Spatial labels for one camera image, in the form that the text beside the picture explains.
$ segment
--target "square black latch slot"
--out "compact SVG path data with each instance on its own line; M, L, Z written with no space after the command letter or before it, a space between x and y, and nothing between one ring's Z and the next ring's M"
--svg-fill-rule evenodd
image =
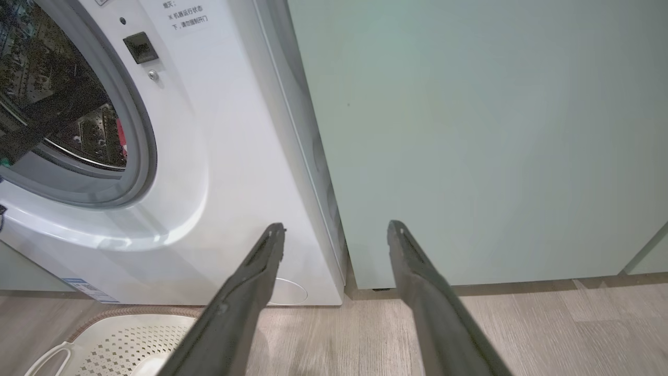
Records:
M137 64L150 62L158 58L158 53L153 48L151 41L148 40L148 35L143 31L135 35L131 35L126 39L123 39L128 50L132 54L134 61Z

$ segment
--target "laundry basket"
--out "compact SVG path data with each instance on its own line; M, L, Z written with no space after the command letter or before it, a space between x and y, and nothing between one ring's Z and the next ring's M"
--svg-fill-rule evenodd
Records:
M67 356L55 376L154 376L194 324L192 316L198 311L190 311L195 314L126 314L96 320L74 334L73 341L42 355L25 376L37 374L60 351Z

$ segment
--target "basket handle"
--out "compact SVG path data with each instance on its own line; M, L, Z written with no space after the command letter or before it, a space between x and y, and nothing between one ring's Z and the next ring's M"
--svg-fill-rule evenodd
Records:
M54 376L60 375L60 373L63 371L65 366L67 365L67 361L69 358L72 356L72 351L71 351L72 344L65 341L61 343L60 345L56 345L54 348L51 350L48 350L46 354L42 355L31 367L28 369L28 372L25 373L25 376L34 376L40 368L42 368L43 365L46 364L49 359L51 359L56 353L59 351L65 351L67 352L67 357L65 358L65 361L63 364L60 365L60 368L58 369L58 372L55 373Z

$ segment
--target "sticker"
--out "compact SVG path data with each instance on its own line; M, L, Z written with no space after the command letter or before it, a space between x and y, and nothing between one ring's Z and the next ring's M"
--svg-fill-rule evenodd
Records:
M98 290L97 288L93 287L93 285L89 284L85 280L82 280L81 278L63 278L63 281L67 282L72 287L97 300L98 302L120 303L118 300Z
M210 22L206 0L144 0L142 3L151 20L160 29L171 30L172 35L205 29Z

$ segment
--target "white washing machine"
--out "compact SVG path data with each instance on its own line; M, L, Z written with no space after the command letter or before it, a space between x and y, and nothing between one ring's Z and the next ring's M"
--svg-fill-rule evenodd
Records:
M284 1L0 4L3 132L72 82L91 93L0 167L0 240L102 302L201 305L280 221L271 302L341 304L345 238Z

